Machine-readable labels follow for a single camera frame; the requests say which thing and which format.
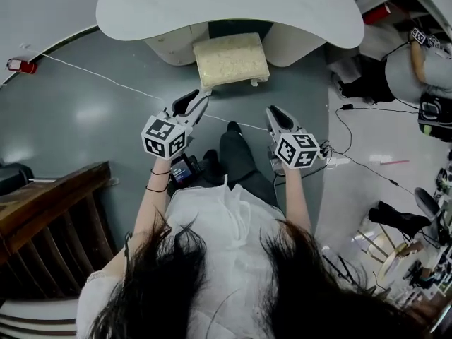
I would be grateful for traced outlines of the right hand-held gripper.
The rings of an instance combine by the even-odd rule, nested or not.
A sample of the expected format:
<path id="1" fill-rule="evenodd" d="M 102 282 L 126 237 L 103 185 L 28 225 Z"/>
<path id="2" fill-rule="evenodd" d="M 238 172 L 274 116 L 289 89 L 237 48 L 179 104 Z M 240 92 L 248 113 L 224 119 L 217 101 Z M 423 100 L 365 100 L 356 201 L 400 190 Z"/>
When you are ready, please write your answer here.
<path id="1" fill-rule="evenodd" d="M 266 127 L 273 139 L 268 156 L 273 172 L 284 173 L 284 168 L 305 169 L 312 167 L 320 146 L 314 136 L 299 127 L 298 121 L 284 109 L 269 106 L 266 112 Z"/>

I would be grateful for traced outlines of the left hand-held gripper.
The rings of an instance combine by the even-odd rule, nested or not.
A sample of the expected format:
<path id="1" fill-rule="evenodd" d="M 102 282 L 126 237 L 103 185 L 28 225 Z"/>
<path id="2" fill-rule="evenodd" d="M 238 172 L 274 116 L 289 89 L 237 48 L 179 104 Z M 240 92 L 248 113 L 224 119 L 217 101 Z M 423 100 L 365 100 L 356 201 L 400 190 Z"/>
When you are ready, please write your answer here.
<path id="1" fill-rule="evenodd" d="M 190 103 L 199 93 L 200 90 L 195 89 L 176 99 L 171 106 L 173 117 L 165 111 L 150 116 L 141 132 L 144 151 L 166 161 L 182 154 L 193 131 L 193 127 L 187 124 L 198 124 L 209 104 L 209 97 L 203 96 L 188 111 Z M 184 115 L 185 124 L 175 118 Z"/>

